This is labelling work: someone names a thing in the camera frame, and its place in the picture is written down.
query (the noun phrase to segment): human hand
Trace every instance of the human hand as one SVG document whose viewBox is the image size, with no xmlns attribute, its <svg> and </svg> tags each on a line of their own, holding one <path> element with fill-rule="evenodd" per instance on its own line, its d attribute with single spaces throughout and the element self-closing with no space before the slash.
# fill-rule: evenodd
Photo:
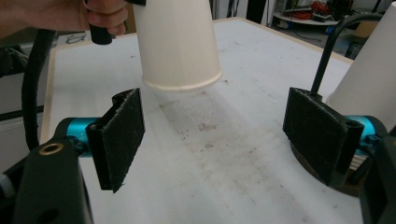
<svg viewBox="0 0 396 224">
<path fill-rule="evenodd" d="M 83 0 L 0 0 L 0 36 L 26 27 L 84 31 L 89 23 L 122 35 L 128 17 L 126 4 L 123 0 L 90 0 L 86 4 Z"/>
</svg>

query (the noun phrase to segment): black hose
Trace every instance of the black hose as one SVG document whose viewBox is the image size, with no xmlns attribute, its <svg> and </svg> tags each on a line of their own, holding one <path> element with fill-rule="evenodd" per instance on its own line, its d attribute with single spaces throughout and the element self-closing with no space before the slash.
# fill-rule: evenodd
<svg viewBox="0 0 396 224">
<path fill-rule="evenodd" d="M 314 83 L 312 84 L 311 94 L 316 95 L 318 94 L 318 90 L 320 87 L 320 83 L 323 79 L 324 72 L 326 71 L 327 64 L 330 60 L 330 56 L 332 55 L 332 49 L 335 45 L 335 41 L 337 40 L 338 36 L 341 32 L 350 25 L 356 24 L 361 21 L 380 21 L 382 15 L 380 14 L 367 14 L 367 15 L 354 15 L 348 17 L 335 25 L 334 30 L 329 35 L 326 41 L 326 45 L 324 47 L 322 56 L 320 58 L 320 63 L 318 66 L 317 74 L 315 75 Z"/>
<path fill-rule="evenodd" d="M 38 30 L 32 51 L 26 65 L 21 89 L 21 104 L 25 138 L 30 150 L 37 147 L 37 89 L 41 70 L 52 46 L 56 32 L 50 30 Z"/>
</svg>

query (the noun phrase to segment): white table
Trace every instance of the white table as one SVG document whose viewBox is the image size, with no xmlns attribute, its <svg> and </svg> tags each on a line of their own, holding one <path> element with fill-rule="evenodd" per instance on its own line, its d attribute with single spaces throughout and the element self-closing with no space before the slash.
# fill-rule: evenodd
<svg viewBox="0 0 396 224">
<path fill-rule="evenodd" d="M 101 191 L 80 159 L 95 223 L 361 223 L 359 199 L 312 177 L 282 132 L 289 87 L 310 89 L 321 50 L 242 19 L 215 31 L 224 76 L 187 93 L 142 84 L 135 35 L 51 52 L 42 142 L 63 118 L 101 117 L 111 96 L 141 88 L 146 133 L 120 191 Z M 333 55 L 325 99 L 350 64 Z"/>
</svg>

